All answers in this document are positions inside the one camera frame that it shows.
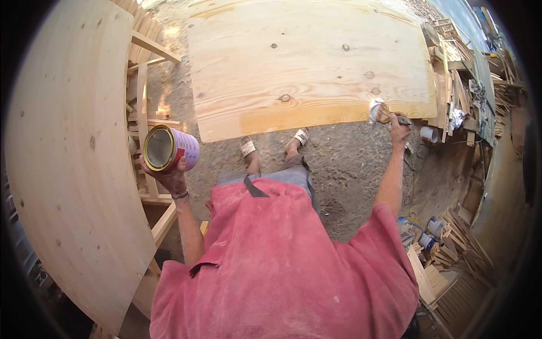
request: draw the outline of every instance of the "white sandal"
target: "white sandal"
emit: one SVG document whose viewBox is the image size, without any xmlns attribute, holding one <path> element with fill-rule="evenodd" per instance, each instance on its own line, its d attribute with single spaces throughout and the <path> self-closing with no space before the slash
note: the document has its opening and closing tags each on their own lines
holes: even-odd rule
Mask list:
<svg viewBox="0 0 542 339">
<path fill-rule="evenodd" d="M 305 143 L 308 140 L 308 135 L 307 135 L 307 133 L 305 133 L 304 130 L 298 129 L 298 131 L 295 133 L 294 138 L 299 140 L 299 142 L 301 142 L 301 146 L 303 146 L 303 145 L 305 145 Z"/>
<path fill-rule="evenodd" d="M 241 153 L 243 154 L 243 158 L 245 158 L 247 155 L 249 155 L 252 151 L 256 150 L 256 147 L 254 147 L 254 142 L 250 137 L 243 137 L 241 138 L 241 141 L 243 141 L 244 138 L 248 138 L 249 142 L 241 145 Z"/>
</svg>

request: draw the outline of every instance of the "wrist bracelet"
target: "wrist bracelet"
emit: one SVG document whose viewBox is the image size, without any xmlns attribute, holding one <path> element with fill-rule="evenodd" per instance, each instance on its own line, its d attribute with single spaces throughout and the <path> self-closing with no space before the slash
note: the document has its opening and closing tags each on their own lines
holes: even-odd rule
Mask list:
<svg viewBox="0 0 542 339">
<path fill-rule="evenodd" d="M 185 194 L 172 194 L 171 197 L 173 198 L 173 200 L 182 199 L 186 198 L 189 193 L 190 191 L 187 189 Z"/>
</svg>

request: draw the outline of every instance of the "pink t-shirt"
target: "pink t-shirt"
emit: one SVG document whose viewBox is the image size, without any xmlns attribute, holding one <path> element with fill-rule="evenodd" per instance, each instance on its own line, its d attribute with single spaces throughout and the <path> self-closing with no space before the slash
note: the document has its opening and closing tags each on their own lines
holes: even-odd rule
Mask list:
<svg viewBox="0 0 542 339">
<path fill-rule="evenodd" d="M 331 241 L 306 191 L 258 178 L 211 191 L 205 254 L 166 261 L 152 338 L 399 338 L 418 285 L 388 204 L 348 244 Z"/>
</svg>

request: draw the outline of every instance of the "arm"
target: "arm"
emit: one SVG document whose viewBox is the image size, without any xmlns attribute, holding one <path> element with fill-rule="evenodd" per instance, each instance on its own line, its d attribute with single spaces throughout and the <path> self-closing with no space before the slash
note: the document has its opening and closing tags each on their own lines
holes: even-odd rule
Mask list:
<svg viewBox="0 0 542 339">
<path fill-rule="evenodd" d="M 381 202 L 387 202 L 395 218 L 401 211 L 401 200 L 403 198 L 403 155 L 405 152 L 405 143 L 410 134 L 410 126 L 400 126 L 395 114 L 391 119 L 391 159 L 382 177 L 382 182 L 376 192 L 375 202 L 377 205 Z"/>
<path fill-rule="evenodd" d="M 151 170 L 143 160 L 142 155 L 139 156 L 139 163 L 145 173 L 153 176 L 171 193 L 177 208 L 184 263 L 187 266 L 193 266 L 203 256 L 203 234 L 199 230 L 199 225 L 190 207 L 190 197 L 176 198 L 188 192 L 184 178 L 186 158 L 181 157 L 177 166 L 168 172 Z"/>
</svg>

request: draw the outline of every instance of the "can rim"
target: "can rim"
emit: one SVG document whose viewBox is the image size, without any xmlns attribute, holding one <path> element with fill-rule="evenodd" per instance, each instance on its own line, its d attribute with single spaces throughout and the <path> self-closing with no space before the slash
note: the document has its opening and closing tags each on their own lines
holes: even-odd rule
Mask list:
<svg viewBox="0 0 542 339">
<path fill-rule="evenodd" d="M 154 166 L 154 165 L 152 165 L 150 163 L 150 161 L 149 161 L 149 159 L 147 157 L 147 144 L 149 143 L 149 140 L 151 139 L 152 135 L 158 130 L 164 130 L 169 135 L 170 140 L 171 140 L 171 151 L 170 151 L 170 155 L 169 155 L 167 161 L 162 166 L 156 167 L 156 166 Z M 153 127 L 149 131 L 149 133 L 145 137 L 145 141 L 143 142 L 143 148 L 141 150 L 141 154 L 143 154 L 143 159 L 145 160 L 145 163 L 147 164 L 147 166 L 149 166 L 150 169 L 152 169 L 153 171 L 162 171 L 165 168 L 167 168 L 169 166 L 169 164 L 171 163 L 171 160 L 173 159 L 174 150 L 175 150 L 175 138 L 173 136 L 173 132 L 171 132 L 171 129 L 169 127 L 167 127 L 166 125 L 156 125 L 155 127 Z"/>
</svg>

